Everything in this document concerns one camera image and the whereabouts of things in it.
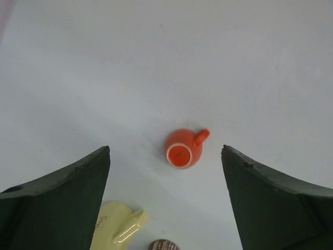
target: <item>white table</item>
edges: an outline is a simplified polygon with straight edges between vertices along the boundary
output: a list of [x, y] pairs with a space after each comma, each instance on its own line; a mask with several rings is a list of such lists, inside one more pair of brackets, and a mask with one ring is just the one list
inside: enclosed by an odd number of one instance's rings
[[[104, 200], [150, 215], [131, 250], [159, 238], [241, 249], [223, 144], [333, 188], [332, 11], [304, 0], [21, 0], [0, 47], [0, 188], [109, 145]], [[181, 127], [211, 131], [186, 171], [161, 154]]]

